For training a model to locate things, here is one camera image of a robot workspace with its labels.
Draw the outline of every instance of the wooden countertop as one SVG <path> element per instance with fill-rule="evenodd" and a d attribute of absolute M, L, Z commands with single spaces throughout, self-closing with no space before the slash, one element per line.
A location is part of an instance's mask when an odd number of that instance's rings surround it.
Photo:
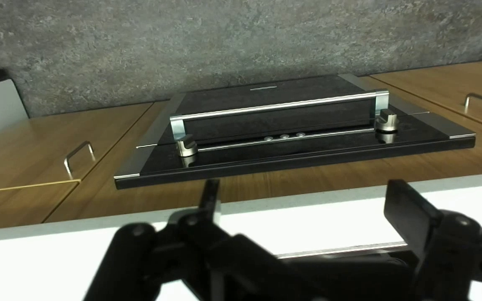
<path fill-rule="evenodd" d="M 477 134 L 474 149 L 446 151 L 432 154 L 374 159 L 347 164 L 330 164 L 290 171 L 260 173 L 221 180 L 221 201 L 248 201 L 292 195 L 354 190 L 387 185 L 389 180 L 427 181 L 457 176 L 482 175 L 482 124 L 464 116 L 426 103 L 421 98 L 389 88 L 375 79 L 365 79 L 374 88 L 385 88 L 394 96 L 422 106 Z M 126 161 L 139 136 L 156 118 L 161 106 L 154 106 L 106 158 L 106 164 L 94 169 L 47 221 L 67 221 L 129 215 L 143 211 L 196 206 L 205 181 L 163 185 L 118 191 L 113 176 Z"/>

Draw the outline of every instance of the gray stone wall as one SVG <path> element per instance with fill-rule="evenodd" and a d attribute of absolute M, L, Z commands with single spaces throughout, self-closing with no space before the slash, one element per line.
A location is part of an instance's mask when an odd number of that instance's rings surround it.
<path fill-rule="evenodd" d="M 0 0 L 32 116 L 482 59 L 482 0 Z"/>

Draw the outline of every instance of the wooden surface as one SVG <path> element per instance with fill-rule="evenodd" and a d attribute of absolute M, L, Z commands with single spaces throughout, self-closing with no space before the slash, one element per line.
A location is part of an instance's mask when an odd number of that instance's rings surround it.
<path fill-rule="evenodd" d="M 101 161 L 148 109 L 149 104 L 32 119 L 0 134 L 0 190 L 76 183 L 69 181 L 64 158 L 91 141 Z M 87 151 L 71 163 L 77 180 L 94 166 Z"/>
<path fill-rule="evenodd" d="M 482 62 L 392 73 L 375 76 L 375 79 L 427 103 L 482 123 L 481 101 L 472 99 L 469 113 L 464 113 L 462 106 L 467 94 L 482 94 Z"/>
<path fill-rule="evenodd" d="M 374 79 L 365 79 L 374 88 L 387 88 Z M 426 103 L 399 89 L 392 94 L 427 108 L 447 119 L 472 129 L 477 134 L 474 149 L 446 151 L 419 156 L 402 156 L 349 164 L 330 164 L 320 168 L 260 173 L 221 180 L 221 201 L 246 201 L 260 198 L 322 193 L 387 185 L 389 180 L 426 181 L 456 176 L 482 175 L 482 124 L 454 114 L 441 106 Z M 113 149 L 104 163 L 54 211 L 47 221 L 82 220 L 96 216 L 128 215 L 181 206 L 196 206 L 203 191 L 203 181 L 149 186 L 116 191 L 113 176 L 128 159 L 139 134 L 154 119 L 149 113 L 131 131 L 128 139 Z"/>
<path fill-rule="evenodd" d="M 0 228 L 41 225 L 76 185 L 0 191 Z"/>

